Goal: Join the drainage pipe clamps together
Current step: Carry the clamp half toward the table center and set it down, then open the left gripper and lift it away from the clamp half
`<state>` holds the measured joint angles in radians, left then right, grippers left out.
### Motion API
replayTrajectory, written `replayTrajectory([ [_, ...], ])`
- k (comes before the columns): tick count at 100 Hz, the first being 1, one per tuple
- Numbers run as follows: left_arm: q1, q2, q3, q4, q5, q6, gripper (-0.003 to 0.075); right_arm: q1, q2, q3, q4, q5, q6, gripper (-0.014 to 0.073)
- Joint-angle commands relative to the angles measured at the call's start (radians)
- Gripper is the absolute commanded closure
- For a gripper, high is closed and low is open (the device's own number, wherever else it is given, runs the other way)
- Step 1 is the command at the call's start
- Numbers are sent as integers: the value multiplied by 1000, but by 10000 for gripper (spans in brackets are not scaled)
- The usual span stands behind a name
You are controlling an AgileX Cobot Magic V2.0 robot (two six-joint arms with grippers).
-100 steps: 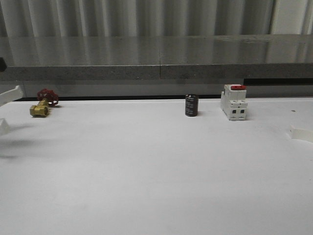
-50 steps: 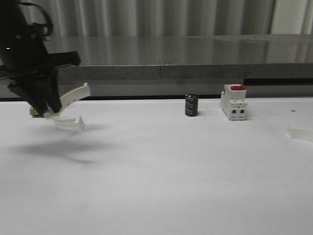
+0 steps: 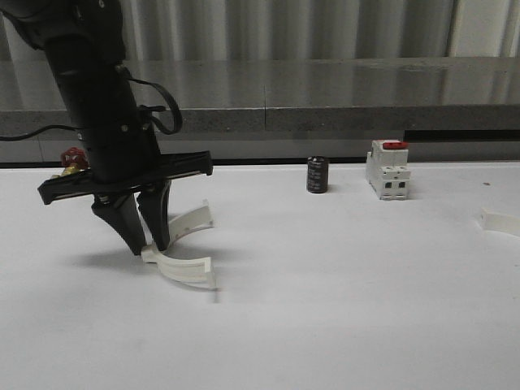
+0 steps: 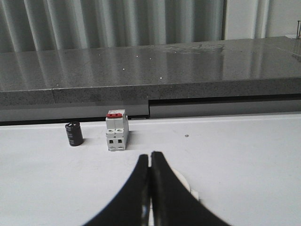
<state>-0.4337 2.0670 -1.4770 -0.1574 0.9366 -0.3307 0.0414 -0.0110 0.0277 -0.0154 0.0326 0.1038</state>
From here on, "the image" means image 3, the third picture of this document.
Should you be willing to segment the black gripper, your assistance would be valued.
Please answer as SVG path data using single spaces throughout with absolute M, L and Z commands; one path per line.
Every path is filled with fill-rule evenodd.
M 171 181 L 160 180 L 209 176 L 213 166 L 208 151 L 160 153 L 151 112 L 164 110 L 163 106 L 140 106 L 119 113 L 106 107 L 68 106 L 71 122 L 80 129 L 89 169 L 45 181 L 38 188 L 43 202 L 91 193 L 131 193 L 159 181 L 141 191 L 137 202 L 157 248 L 166 250 L 170 244 L 167 212 Z M 95 195 L 92 210 L 123 238 L 134 255 L 141 254 L 145 233 L 132 194 Z

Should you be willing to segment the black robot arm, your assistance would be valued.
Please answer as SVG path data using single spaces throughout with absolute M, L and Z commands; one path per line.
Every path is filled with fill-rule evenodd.
M 113 227 L 134 254 L 150 233 L 161 250 L 170 243 L 171 181 L 213 167 L 206 151 L 162 154 L 158 108 L 140 106 L 124 66 L 123 14 L 117 1 L 4 1 L 2 14 L 33 49 L 45 53 L 85 149 L 89 167 L 45 181 L 45 204 L 93 195 L 93 213 Z

